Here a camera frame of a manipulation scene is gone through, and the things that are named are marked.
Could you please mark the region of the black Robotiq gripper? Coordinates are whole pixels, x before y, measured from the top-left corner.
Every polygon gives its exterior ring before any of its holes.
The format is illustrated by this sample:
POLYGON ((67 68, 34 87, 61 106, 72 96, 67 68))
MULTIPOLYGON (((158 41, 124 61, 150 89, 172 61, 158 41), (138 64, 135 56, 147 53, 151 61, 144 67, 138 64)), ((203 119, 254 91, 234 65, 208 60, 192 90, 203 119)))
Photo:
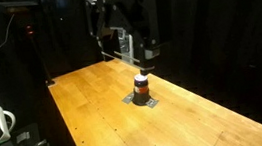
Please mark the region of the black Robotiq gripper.
POLYGON ((118 29, 133 37, 134 58, 141 75, 151 73, 159 56, 158 29, 168 26, 170 0, 85 0, 88 31, 97 38, 104 61, 120 58, 118 29))

